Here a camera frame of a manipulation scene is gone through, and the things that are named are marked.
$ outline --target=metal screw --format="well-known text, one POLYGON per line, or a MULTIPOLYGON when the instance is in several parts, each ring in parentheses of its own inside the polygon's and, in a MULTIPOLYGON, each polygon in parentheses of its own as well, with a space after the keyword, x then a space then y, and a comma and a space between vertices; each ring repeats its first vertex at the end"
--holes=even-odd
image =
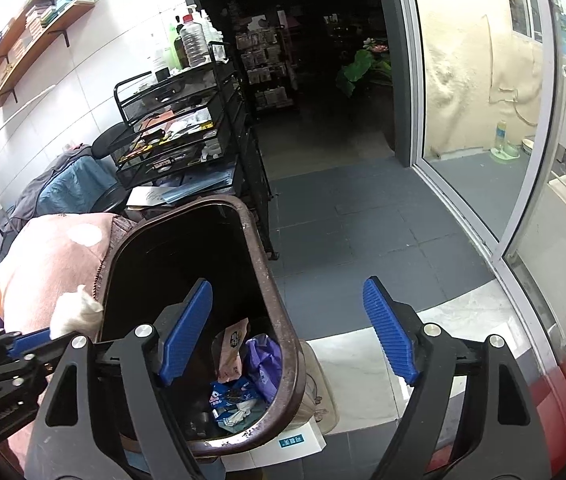
POLYGON ((83 348, 86 346, 87 337, 84 335, 78 335, 74 339, 72 339, 72 346, 73 348, 83 348))
POLYGON ((441 335, 441 327, 435 323, 427 323, 423 327, 423 332, 425 332, 430 337, 437 337, 441 335))
POLYGON ((505 339, 498 334, 492 334, 490 336, 490 344, 496 348, 503 348, 503 346, 505 346, 505 339))
POLYGON ((147 337, 152 333, 152 325, 143 324, 134 329, 134 335, 137 337, 147 337))

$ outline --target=shelf bracket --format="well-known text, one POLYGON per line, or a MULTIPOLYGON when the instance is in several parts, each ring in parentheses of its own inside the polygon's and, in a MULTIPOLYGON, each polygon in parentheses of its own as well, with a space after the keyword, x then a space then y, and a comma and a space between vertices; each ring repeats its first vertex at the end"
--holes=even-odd
POLYGON ((64 28, 61 30, 49 30, 48 34, 63 34, 63 38, 66 40, 66 47, 70 47, 70 40, 68 40, 68 32, 64 28))
POLYGON ((10 88, 5 92, 1 92, 1 95, 6 95, 6 94, 12 94, 12 97, 14 97, 14 103, 18 104, 19 100, 16 98, 16 92, 14 91, 14 88, 10 88))

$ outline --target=pink blanket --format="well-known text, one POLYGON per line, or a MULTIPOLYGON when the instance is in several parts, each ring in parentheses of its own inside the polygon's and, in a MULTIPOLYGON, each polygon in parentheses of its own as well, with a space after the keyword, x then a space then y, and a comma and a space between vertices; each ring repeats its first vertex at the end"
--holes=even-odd
MULTIPOLYGON (((6 332, 47 328, 58 297, 85 285, 93 294, 108 251, 134 222, 110 213, 47 215, 30 220, 0 264, 0 315, 6 332)), ((9 445, 25 464, 31 424, 9 445)))

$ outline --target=trash can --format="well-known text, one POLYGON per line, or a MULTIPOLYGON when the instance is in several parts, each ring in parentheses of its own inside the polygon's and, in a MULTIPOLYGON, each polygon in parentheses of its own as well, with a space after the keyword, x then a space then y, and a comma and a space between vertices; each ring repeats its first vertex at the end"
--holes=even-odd
POLYGON ((306 374, 301 345, 243 202, 226 195, 202 198, 132 229, 98 273, 94 297, 104 308, 99 339, 121 338, 154 322, 164 307, 183 301, 199 278, 212 285, 212 310, 184 374, 166 388, 165 398, 194 456, 244 452, 269 442, 292 421, 306 374), (217 375, 211 345, 219 332, 246 317, 248 336, 267 333, 281 346, 281 384, 255 424, 230 434, 211 416, 210 383, 217 375))

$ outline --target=window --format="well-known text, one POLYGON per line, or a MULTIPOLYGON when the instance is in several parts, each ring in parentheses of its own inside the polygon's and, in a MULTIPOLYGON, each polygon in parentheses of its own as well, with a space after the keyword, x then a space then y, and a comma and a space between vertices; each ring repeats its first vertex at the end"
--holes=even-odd
POLYGON ((534 39, 537 41, 543 41, 543 35, 541 34, 541 13, 538 11, 538 0, 529 0, 529 5, 532 11, 534 39))
POLYGON ((528 38, 543 41, 538 0, 509 0, 512 29, 528 38))

